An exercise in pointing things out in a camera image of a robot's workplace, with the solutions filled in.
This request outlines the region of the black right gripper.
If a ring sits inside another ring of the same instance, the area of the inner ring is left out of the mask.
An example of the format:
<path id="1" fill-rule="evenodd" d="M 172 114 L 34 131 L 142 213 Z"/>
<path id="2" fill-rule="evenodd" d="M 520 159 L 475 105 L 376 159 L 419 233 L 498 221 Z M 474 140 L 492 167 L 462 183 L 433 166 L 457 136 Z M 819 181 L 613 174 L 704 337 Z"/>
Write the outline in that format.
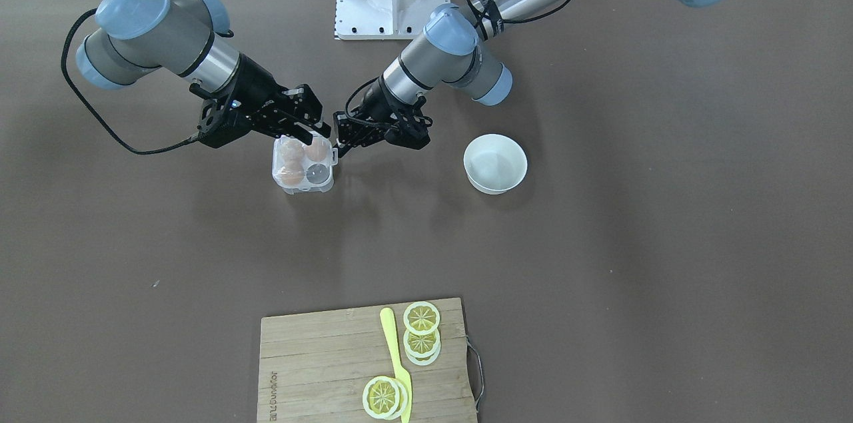
<path id="1" fill-rule="evenodd" d="M 331 137 L 332 127 L 323 120 L 323 105 L 308 84 L 281 88 L 275 78 L 246 55 L 240 55 L 231 83 L 234 107 L 240 107 L 253 122 L 252 131 L 274 139 L 295 139 L 310 146 L 317 132 Z"/>

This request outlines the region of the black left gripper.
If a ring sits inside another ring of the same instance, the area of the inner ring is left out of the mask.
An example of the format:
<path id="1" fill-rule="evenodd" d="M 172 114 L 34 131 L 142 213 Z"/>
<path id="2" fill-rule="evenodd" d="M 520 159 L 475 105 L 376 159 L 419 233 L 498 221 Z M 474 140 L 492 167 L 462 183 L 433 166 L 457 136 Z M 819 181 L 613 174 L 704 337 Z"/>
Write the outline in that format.
<path id="1" fill-rule="evenodd" d="M 384 140 L 387 129 L 395 123 L 395 117 L 388 105 L 390 98 L 396 97 L 388 88 L 384 77 L 376 77 L 363 85 L 367 90 L 362 102 L 355 110 L 347 109 L 346 114 L 333 114 L 335 131 L 337 132 L 336 143 L 333 146 L 337 150 L 337 158 L 343 159 L 345 154 L 356 147 L 367 147 Z M 415 99 L 411 102 L 403 101 L 413 105 L 421 92 L 415 93 Z"/>

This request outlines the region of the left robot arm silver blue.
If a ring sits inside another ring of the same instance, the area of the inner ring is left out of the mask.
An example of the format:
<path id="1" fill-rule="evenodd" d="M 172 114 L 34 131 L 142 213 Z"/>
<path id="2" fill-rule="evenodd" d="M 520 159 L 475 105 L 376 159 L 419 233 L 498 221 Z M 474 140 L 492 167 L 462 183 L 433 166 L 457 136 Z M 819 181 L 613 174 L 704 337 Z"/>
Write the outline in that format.
<path id="1" fill-rule="evenodd" d="M 487 47 L 508 29 L 551 16 L 572 0 L 464 0 L 433 8 L 421 33 L 384 71 L 356 89 L 357 107 L 333 116 L 339 158 L 357 147 L 388 143 L 414 150 L 430 143 L 433 121 L 423 113 L 427 93 L 440 84 L 482 105 L 497 105 L 514 83 L 508 66 Z M 721 0 L 676 0 L 687 7 Z"/>

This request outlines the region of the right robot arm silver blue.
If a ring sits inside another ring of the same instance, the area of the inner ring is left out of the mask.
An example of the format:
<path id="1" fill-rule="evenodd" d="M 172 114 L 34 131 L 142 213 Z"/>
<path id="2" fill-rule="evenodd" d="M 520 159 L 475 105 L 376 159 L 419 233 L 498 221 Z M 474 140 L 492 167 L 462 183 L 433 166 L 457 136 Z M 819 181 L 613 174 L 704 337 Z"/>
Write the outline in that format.
<path id="1" fill-rule="evenodd" d="M 310 144 L 329 137 L 323 107 L 305 84 L 289 89 L 229 44 L 229 14 L 220 0 L 101 0 L 73 24 L 62 49 L 61 71 L 74 34 L 88 17 L 98 30 L 84 38 L 75 60 L 82 76 L 101 89 L 122 89 L 159 68 L 186 80 L 203 107 L 184 147 L 225 146 L 255 131 Z"/>

